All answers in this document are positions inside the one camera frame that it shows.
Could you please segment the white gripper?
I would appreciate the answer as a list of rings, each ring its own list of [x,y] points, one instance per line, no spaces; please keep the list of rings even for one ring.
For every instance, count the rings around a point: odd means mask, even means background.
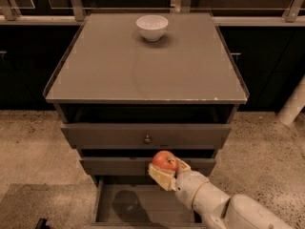
[[[174,191],[176,185],[175,196],[188,209],[192,209],[196,193],[203,184],[209,182],[209,179],[191,169],[189,164],[178,158],[176,182],[175,171],[162,169],[152,163],[149,164],[149,175],[165,191]]]

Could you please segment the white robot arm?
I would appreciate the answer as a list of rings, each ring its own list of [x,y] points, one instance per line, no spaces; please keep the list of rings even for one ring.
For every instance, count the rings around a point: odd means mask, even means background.
[[[179,158],[176,171],[151,163],[149,175],[164,190],[174,191],[207,229],[294,229],[254,199],[241,194],[230,197]]]

